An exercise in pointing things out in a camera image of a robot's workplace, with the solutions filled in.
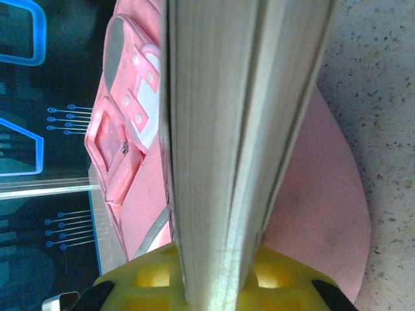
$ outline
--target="speckled countertop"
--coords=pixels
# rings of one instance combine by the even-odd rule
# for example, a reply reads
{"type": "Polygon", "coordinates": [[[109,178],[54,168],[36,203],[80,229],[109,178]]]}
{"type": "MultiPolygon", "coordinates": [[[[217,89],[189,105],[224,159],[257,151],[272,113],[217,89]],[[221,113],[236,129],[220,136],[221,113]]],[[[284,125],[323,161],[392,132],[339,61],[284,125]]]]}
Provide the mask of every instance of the speckled countertop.
{"type": "Polygon", "coordinates": [[[415,0],[343,0],[318,86],[363,180],[372,243],[356,306],[415,310],[415,0]]]}

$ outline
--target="blue printed graphic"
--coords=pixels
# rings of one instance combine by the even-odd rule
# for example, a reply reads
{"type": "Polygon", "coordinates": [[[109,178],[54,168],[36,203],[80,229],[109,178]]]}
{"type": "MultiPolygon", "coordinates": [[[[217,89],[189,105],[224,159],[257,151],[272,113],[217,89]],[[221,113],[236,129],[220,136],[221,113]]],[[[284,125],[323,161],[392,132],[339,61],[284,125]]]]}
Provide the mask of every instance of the blue printed graphic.
{"type": "Polygon", "coordinates": [[[40,137],[32,132],[21,128],[20,126],[11,123],[7,120],[0,118],[0,124],[14,130],[18,133],[26,135],[27,137],[34,139],[36,143],[36,169],[32,172],[13,172],[13,173],[0,173],[0,177],[5,176],[23,176],[23,175],[36,175],[42,172],[43,170],[43,137],[40,137]]]}
{"type": "Polygon", "coordinates": [[[46,57],[46,15],[42,8],[32,0],[0,0],[6,5],[24,8],[33,17],[33,57],[26,58],[14,55],[0,54],[0,62],[15,63],[16,65],[39,66],[46,57]]]}

